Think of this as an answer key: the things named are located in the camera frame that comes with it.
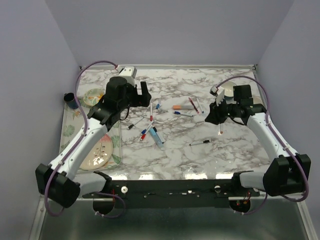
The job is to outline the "orange capped highlighter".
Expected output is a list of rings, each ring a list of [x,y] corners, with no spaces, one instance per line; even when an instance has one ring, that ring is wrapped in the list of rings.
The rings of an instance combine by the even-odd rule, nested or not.
[[[180,110],[193,110],[194,107],[192,105],[173,105],[172,109],[175,111],[180,111]]]

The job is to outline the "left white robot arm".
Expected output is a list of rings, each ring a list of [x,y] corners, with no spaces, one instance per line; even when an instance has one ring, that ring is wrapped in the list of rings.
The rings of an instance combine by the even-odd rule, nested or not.
[[[67,147],[48,165],[35,170],[38,191],[63,208],[69,208],[80,196],[81,186],[74,182],[80,165],[95,144],[117,123],[121,113],[133,107],[148,107],[151,101],[147,83],[136,84],[121,76],[110,78],[105,94],[89,109],[84,125]]]

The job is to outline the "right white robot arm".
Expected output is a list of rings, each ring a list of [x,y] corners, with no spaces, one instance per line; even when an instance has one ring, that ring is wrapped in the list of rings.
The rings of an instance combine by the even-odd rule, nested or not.
[[[233,88],[235,103],[227,103],[223,87],[213,86],[210,93],[215,96],[209,105],[207,123],[223,124],[227,119],[239,118],[257,137],[267,153],[271,164],[265,172],[237,172],[232,177],[230,191],[241,196],[248,188],[255,188],[268,195],[287,197],[289,194],[307,193],[307,182],[311,160],[292,148],[273,124],[267,109],[255,104],[250,85]]]

